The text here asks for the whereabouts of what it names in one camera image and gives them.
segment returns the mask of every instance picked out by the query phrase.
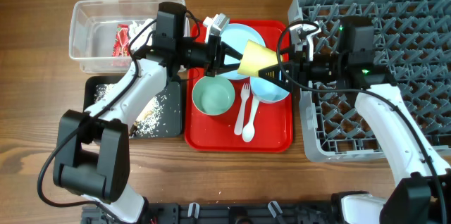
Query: yellow block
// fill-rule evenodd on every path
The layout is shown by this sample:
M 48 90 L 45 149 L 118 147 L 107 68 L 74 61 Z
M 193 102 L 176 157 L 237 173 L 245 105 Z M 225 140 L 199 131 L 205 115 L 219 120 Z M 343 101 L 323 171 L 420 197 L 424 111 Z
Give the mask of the yellow block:
M 252 77 L 259 76 L 259 70 L 277 64 L 276 52 L 263 47 L 252 40 L 247 41 L 242 54 L 238 73 Z

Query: white container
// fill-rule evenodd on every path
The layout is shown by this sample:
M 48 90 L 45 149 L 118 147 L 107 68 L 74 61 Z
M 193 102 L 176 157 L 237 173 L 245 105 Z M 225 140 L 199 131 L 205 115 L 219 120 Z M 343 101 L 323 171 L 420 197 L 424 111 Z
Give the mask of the white container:
M 142 24 L 156 18 L 161 2 L 185 5 L 185 0 L 90 0 L 75 4 L 70 23 L 69 56 L 85 73 L 124 73 L 130 57 L 113 57 L 118 24 Z M 190 34 L 188 19 L 185 36 Z

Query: plastic fork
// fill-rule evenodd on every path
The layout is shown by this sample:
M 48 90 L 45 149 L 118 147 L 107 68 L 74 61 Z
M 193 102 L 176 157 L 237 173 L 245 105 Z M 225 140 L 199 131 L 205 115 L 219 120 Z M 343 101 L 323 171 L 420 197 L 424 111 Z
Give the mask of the plastic fork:
M 237 122 L 235 124 L 235 129 L 233 130 L 235 135 L 241 135 L 241 133 L 242 133 L 242 126 L 245 121 L 246 101 L 249 98 L 250 94 L 251 94 L 251 87 L 248 83 L 245 83 L 241 89 L 241 107 L 240 107 L 240 112 L 238 113 L 238 118 L 237 118 Z

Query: teal bowl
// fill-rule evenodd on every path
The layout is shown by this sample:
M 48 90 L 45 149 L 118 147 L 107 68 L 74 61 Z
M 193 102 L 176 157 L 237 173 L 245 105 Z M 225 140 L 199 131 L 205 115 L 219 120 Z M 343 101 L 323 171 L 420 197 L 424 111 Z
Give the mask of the teal bowl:
M 192 90 L 192 102 L 203 114 L 217 116 L 229 110 L 235 100 L 235 89 L 224 77 L 203 77 Z

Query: brown wooden surface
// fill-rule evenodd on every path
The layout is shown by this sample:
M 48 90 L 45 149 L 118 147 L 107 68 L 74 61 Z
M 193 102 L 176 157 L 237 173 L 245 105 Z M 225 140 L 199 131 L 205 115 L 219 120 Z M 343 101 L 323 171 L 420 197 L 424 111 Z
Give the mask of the brown wooden surface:
M 53 209 L 36 193 L 37 174 L 55 147 L 58 121 L 80 110 L 85 81 L 68 57 L 70 18 L 79 0 L 0 0 L 0 223 L 79 223 L 80 208 Z M 292 0 L 186 0 L 198 17 L 287 22 Z M 195 151 L 182 137 L 130 143 L 130 184 L 150 202 L 233 203 L 328 199 L 365 189 L 387 197 L 393 178 L 386 161 L 311 163 L 304 155 L 297 101 L 295 140 L 283 154 Z M 55 201 L 80 200 L 56 188 Z

